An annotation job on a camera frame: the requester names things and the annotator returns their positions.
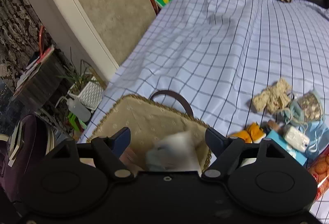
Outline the white tape roll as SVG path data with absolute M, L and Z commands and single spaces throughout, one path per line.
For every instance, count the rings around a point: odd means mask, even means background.
M 173 170 L 173 172 L 196 171 L 198 174 L 201 174 L 201 166 L 197 158 L 195 145 L 190 131 L 183 131 L 169 135 L 159 141 L 155 146 L 162 144 L 171 145 L 181 156 L 178 168 Z

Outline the cream crochet lace cloth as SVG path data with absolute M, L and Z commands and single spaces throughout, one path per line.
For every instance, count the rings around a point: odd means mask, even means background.
M 260 94 L 255 95 L 252 104 L 257 112 L 266 110 L 269 114 L 275 114 L 289 105 L 291 102 L 290 92 L 289 83 L 284 78 L 280 78 Z

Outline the small white wipes packet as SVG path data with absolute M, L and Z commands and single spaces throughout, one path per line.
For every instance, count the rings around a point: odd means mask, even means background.
M 304 153 L 310 139 L 304 133 L 292 125 L 286 125 L 283 131 L 283 139 L 295 150 Z

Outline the light blue face mask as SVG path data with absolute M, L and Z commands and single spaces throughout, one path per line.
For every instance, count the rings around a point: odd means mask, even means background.
M 181 156 L 169 144 L 155 146 L 146 153 L 146 165 L 150 171 L 173 171 L 178 168 Z

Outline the green spray bottle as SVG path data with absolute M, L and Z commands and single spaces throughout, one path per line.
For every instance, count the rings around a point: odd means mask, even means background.
M 74 130 L 80 132 L 86 130 L 86 124 L 82 120 L 80 120 L 75 114 L 69 113 L 67 119 L 71 126 L 74 128 Z

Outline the clear squeeze wash bottle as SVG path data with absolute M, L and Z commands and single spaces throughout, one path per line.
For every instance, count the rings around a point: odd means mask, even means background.
M 62 96 L 58 99 L 55 107 L 59 105 L 63 100 L 66 101 L 66 105 L 70 112 L 78 117 L 82 122 L 88 122 L 91 118 L 91 112 L 78 100 L 67 98 Z

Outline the white ribbed plant pot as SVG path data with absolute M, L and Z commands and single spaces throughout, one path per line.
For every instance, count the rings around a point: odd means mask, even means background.
M 70 87 L 67 94 L 73 99 L 76 99 L 81 102 L 86 108 L 95 111 L 103 98 L 104 91 L 104 89 L 96 80 L 96 78 L 93 76 L 92 80 L 84 86 L 84 88 L 80 91 L 79 94 L 73 93 L 74 87 L 75 85 Z

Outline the woven basket with floral lining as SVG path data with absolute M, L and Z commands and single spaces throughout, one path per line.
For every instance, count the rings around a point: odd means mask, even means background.
M 205 171 L 210 165 L 211 150 L 206 145 L 206 123 L 188 112 L 180 112 L 146 97 L 129 94 L 117 100 L 98 123 L 87 142 L 94 138 L 111 137 L 121 128 L 131 131 L 129 147 L 137 155 L 137 165 L 146 168 L 145 154 L 165 137 L 184 131 L 191 132 L 198 162 Z

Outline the cleansing towel pack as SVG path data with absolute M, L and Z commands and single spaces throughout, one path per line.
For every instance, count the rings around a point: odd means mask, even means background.
M 301 152 L 291 147 L 276 131 L 271 130 L 266 137 L 279 144 L 288 154 L 299 162 L 300 165 L 304 166 L 307 162 L 307 158 Z

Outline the green spiky plant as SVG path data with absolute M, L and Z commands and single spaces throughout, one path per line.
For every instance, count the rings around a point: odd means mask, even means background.
M 88 83 L 99 85 L 102 89 L 105 88 L 105 82 L 97 74 L 96 70 L 87 61 L 81 59 L 79 69 L 74 64 L 65 66 L 65 75 L 58 75 L 58 78 L 66 79 L 72 83 L 70 92 L 74 95 L 79 95 Z

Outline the blue checked bed sheet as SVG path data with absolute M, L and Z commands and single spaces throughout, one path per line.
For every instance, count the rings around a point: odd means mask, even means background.
M 111 80 L 84 136 L 116 100 L 169 89 L 227 135 L 266 120 L 251 97 L 279 78 L 328 107 L 328 10 L 296 0 L 174 0 Z

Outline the grey side table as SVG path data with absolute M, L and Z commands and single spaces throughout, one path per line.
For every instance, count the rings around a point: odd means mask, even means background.
M 72 86 L 66 76 L 72 68 L 67 59 L 51 55 L 42 63 L 13 94 L 13 101 L 20 101 L 31 111 L 41 109 L 48 102 L 55 105 L 61 96 L 65 96 Z

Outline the red biscuit packet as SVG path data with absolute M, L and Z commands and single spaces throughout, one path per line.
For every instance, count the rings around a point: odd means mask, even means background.
M 312 175 L 317 183 L 317 194 L 315 200 L 318 200 L 328 190 L 328 160 L 328 154 L 321 154 L 317 160 L 308 168 L 308 172 Z

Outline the purple chair cushion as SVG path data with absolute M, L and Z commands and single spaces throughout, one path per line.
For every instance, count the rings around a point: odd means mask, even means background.
M 1 186 L 10 201 L 20 199 L 20 183 L 23 176 L 46 155 L 49 129 L 46 122 L 34 114 L 22 120 L 22 140 L 18 153 L 9 165 L 9 142 L 1 141 Z

